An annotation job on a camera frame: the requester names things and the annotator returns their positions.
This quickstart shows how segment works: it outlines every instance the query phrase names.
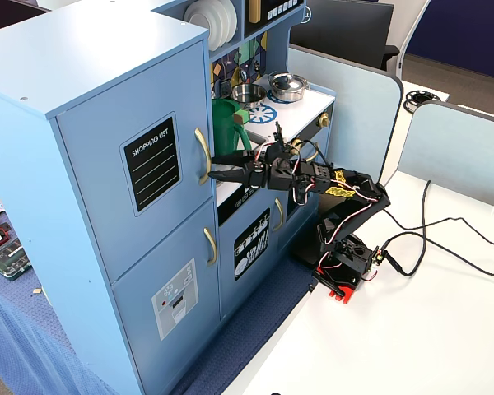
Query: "shopping list sign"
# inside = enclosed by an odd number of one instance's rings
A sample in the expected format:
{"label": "shopping list sign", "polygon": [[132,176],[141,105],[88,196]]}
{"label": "shopping list sign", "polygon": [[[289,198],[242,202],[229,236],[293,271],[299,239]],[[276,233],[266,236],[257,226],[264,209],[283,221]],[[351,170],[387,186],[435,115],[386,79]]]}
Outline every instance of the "shopping list sign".
{"label": "shopping list sign", "polygon": [[270,218],[271,210],[268,208],[236,239],[234,243],[235,281],[243,276],[267,249]]}
{"label": "shopping list sign", "polygon": [[130,190],[137,211],[152,204],[179,181],[178,152],[172,117],[124,147]]}

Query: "black monitor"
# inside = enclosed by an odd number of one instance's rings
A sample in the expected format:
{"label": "black monitor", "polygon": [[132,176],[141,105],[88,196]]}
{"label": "black monitor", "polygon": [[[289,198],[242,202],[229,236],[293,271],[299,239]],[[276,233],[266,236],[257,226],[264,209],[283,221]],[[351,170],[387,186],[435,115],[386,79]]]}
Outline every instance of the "black monitor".
{"label": "black monitor", "polygon": [[380,68],[393,13],[391,4],[307,0],[304,20],[291,29],[291,43]]}

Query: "black chalkboard label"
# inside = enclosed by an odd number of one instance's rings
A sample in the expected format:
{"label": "black chalkboard label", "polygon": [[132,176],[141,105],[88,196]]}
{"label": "black chalkboard label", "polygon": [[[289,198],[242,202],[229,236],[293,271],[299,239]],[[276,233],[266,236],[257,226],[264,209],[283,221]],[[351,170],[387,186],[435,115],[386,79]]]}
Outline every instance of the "black chalkboard label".
{"label": "black chalkboard label", "polygon": [[179,181],[172,117],[124,147],[137,211],[152,204]]}
{"label": "black chalkboard label", "polygon": [[269,220],[271,209],[267,209],[234,242],[234,280],[256,262],[269,245]]}
{"label": "black chalkboard label", "polygon": [[217,208],[217,224],[222,226],[259,188],[240,186]]}

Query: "toy kitchen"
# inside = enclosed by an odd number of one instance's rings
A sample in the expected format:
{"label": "toy kitchen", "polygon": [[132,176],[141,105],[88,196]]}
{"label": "toy kitchen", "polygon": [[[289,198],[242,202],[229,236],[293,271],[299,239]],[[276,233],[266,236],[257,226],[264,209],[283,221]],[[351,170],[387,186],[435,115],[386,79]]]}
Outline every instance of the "toy kitchen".
{"label": "toy kitchen", "polygon": [[301,158],[327,151],[336,94],[287,70],[304,14],[81,1],[0,30],[0,197],[78,358],[117,393],[168,393],[317,215],[317,194],[208,176],[277,123]]}

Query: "white plate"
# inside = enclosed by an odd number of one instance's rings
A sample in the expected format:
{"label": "white plate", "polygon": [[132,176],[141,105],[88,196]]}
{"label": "white plate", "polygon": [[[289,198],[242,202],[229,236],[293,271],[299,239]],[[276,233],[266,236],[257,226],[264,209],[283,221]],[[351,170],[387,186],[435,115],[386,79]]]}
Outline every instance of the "white plate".
{"label": "white plate", "polygon": [[231,0],[218,0],[229,14],[229,34],[225,40],[226,43],[232,40],[234,33],[236,32],[236,27],[238,26],[238,16],[236,15],[236,9],[232,5]]}
{"label": "white plate", "polygon": [[215,51],[217,47],[220,46],[221,43],[221,21],[218,15],[215,12],[212,12],[208,4],[205,4],[202,1],[193,2],[187,8],[187,11],[184,14],[183,20],[189,22],[192,20],[194,24],[202,23],[206,29],[209,30],[208,35],[208,48],[211,51]]}
{"label": "white plate", "polygon": [[231,21],[229,21],[229,12],[225,9],[225,6],[221,4],[218,0],[199,0],[200,2],[204,2],[212,12],[217,15],[217,17],[221,21],[221,31],[220,31],[220,44],[221,47],[227,40],[227,36],[229,35],[229,25]]}

